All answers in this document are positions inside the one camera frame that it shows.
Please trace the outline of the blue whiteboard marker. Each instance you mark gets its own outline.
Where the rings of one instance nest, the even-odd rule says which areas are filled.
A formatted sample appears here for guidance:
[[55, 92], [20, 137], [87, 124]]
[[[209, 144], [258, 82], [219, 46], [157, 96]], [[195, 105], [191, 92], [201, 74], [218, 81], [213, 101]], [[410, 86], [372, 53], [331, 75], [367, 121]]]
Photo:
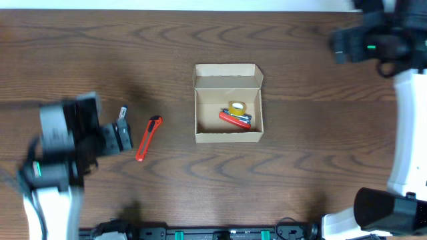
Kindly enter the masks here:
[[125, 119], [126, 114], [127, 114], [127, 105], [124, 105], [120, 109], [118, 120]]

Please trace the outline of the orange utility knife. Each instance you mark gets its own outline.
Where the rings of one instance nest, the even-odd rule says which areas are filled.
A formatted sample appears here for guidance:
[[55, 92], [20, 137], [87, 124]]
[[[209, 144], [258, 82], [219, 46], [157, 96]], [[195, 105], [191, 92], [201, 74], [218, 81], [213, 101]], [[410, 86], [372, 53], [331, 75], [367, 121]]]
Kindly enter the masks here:
[[135, 154], [135, 159], [139, 162], [142, 162], [147, 155], [149, 145], [151, 140], [156, 132], [157, 128], [163, 123], [163, 118], [159, 115], [155, 115], [149, 119], [147, 127], [144, 131], [141, 143], [139, 144], [139, 148]]

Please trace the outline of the cardboard box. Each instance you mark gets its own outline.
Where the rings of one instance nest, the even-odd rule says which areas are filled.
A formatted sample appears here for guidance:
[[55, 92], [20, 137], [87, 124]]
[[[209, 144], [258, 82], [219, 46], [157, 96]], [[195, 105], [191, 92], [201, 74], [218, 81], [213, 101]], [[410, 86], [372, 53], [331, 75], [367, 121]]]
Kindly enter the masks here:
[[[251, 143], [264, 134], [262, 83], [264, 75], [253, 63], [197, 64], [193, 70], [196, 143]], [[232, 125], [219, 118], [230, 101], [246, 104], [252, 116], [250, 129]]]

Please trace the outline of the yellow tape roll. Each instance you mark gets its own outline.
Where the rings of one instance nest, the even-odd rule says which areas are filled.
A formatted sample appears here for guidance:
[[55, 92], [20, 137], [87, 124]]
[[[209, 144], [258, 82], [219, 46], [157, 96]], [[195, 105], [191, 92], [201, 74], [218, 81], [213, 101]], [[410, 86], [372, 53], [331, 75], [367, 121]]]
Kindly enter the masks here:
[[228, 111], [231, 115], [245, 115], [246, 114], [246, 104], [241, 101], [230, 101]]

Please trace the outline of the black whiteboard marker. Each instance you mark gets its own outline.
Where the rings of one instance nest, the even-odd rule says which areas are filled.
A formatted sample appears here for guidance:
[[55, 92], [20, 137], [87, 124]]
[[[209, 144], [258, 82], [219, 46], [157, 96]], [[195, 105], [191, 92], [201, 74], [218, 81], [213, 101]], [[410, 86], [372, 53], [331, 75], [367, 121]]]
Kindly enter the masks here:
[[230, 113], [230, 111], [228, 109], [222, 109], [222, 112], [224, 112], [224, 113], [226, 113], [228, 115], [231, 115], [232, 117], [236, 117], [238, 119], [243, 119], [244, 121], [250, 121], [252, 119], [252, 116], [250, 116], [250, 115], [246, 115], [246, 114], [235, 115], [235, 114], [232, 114], [232, 113]]

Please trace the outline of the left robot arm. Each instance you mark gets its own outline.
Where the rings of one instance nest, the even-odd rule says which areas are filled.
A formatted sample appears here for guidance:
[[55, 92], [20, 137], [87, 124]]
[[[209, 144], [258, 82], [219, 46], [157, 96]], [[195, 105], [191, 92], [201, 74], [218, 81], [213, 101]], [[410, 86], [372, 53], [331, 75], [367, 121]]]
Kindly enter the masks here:
[[84, 177], [98, 158], [132, 149], [127, 106], [105, 125], [98, 114], [95, 97], [40, 108], [42, 134], [17, 171], [30, 239], [78, 239]]

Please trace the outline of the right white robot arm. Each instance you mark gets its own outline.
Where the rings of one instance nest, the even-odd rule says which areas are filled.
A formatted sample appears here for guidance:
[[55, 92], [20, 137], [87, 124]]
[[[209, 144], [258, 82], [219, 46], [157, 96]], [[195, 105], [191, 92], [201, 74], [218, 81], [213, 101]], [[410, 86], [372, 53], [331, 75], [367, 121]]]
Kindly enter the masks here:
[[397, 106], [394, 163], [384, 191], [363, 187], [352, 207], [327, 214], [321, 239], [426, 235], [426, 2], [354, 1], [362, 24], [332, 33], [337, 63], [377, 60], [393, 80]]

